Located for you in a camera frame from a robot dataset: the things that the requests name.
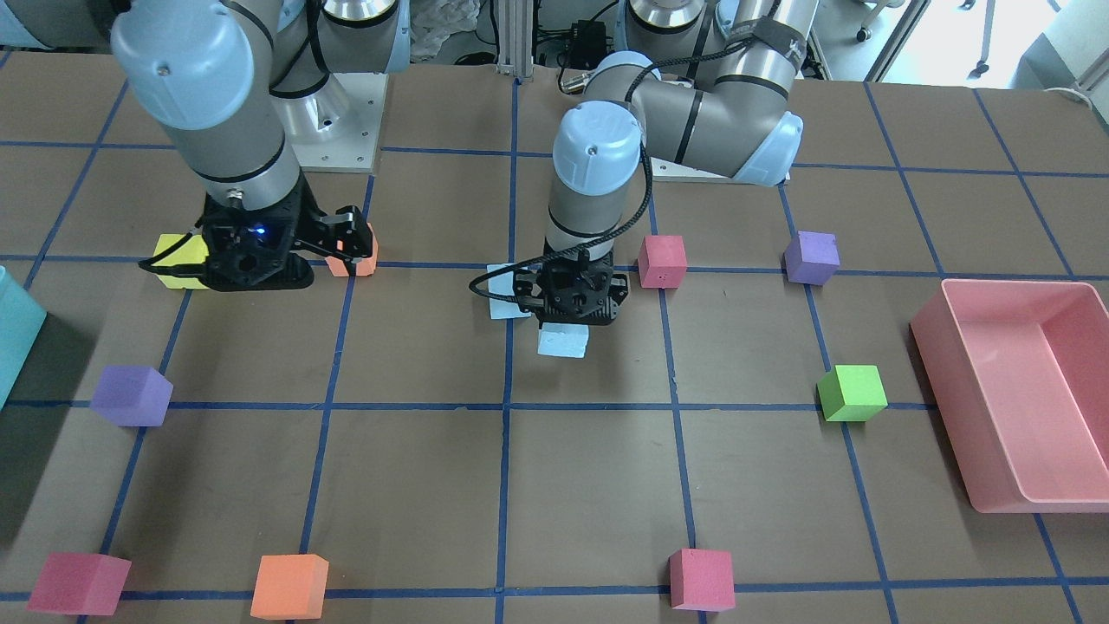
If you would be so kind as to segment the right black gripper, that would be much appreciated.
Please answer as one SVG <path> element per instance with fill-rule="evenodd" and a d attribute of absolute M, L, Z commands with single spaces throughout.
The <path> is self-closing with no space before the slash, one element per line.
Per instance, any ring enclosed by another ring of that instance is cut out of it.
<path fill-rule="evenodd" d="M 309 287 L 315 274 L 298 250 L 336 257 L 348 270 L 375 257 L 375 237 L 362 209 L 348 205 L 328 216 L 305 178 L 264 209 L 207 197 L 199 226 L 207 246 L 199 282 L 217 291 Z"/>

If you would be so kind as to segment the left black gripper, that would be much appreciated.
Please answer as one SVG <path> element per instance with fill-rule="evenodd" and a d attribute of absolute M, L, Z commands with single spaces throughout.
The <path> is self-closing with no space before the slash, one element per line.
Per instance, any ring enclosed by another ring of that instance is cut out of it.
<path fill-rule="evenodd" d="M 540 323 L 609 325 L 629 295 L 629 279 L 613 272 L 613 253 L 593 259 L 582 250 L 547 260 L 539 272 L 513 272 L 512 295 Z"/>

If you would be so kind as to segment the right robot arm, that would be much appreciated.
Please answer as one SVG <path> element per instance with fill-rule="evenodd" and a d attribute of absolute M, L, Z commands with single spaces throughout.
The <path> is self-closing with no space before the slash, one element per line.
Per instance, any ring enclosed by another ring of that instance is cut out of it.
<path fill-rule="evenodd" d="M 408 67 L 407 1 L 4 1 L 3 44 L 109 48 L 199 175 L 201 217 L 144 272 L 253 291 L 309 287 L 306 253 L 375 270 L 364 211 L 321 209 L 295 146 L 358 133 L 338 75 Z"/>

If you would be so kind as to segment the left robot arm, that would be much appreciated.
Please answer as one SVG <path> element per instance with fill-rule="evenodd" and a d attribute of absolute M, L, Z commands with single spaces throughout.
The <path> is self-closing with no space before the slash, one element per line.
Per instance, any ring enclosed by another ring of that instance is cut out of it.
<path fill-rule="evenodd" d="M 607 325 L 627 296 L 613 242 L 652 158 L 773 186 L 803 122 L 788 90 L 815 1 L 622 1 L 623 47 L 586 78 L 552 146 L 545 252 L 511 266 L 509 301 L 542 323 Z"/>

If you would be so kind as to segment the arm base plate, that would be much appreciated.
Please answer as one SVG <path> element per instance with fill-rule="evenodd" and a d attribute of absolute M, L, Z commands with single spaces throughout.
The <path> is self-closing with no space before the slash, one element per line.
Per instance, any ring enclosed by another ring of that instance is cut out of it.
<path fill-rule="evenodd" d="M 651 158 L 653 180 L 674 183 L 743 183 L 705 170 L 676 165 L 667 158 Z"/>
<path fill-rule="evenodd" d="M 389 76 L 336 74 L 316 94 L 274 98 L 302 170 L 372 173 Z"/>

